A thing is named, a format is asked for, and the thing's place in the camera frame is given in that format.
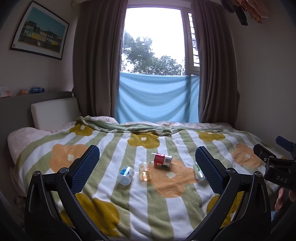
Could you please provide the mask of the person's right hand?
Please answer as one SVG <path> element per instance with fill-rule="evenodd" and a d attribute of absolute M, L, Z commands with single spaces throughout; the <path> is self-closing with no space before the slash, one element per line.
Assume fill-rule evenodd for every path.
<path fill-rule="evenodd" d="M 276 212 L 279 212 L 283 206 L 283 201 L 284 201 L 284 195 L 285 195 L 285 189 L 283 187 L 280 188 L 278 192 L 278 197 L 274 206 L 274 210 Z M 288 197 L 291 202 L 295 202 L 296 200 L 296 193 L 293 190 L 289 190 Z"/>

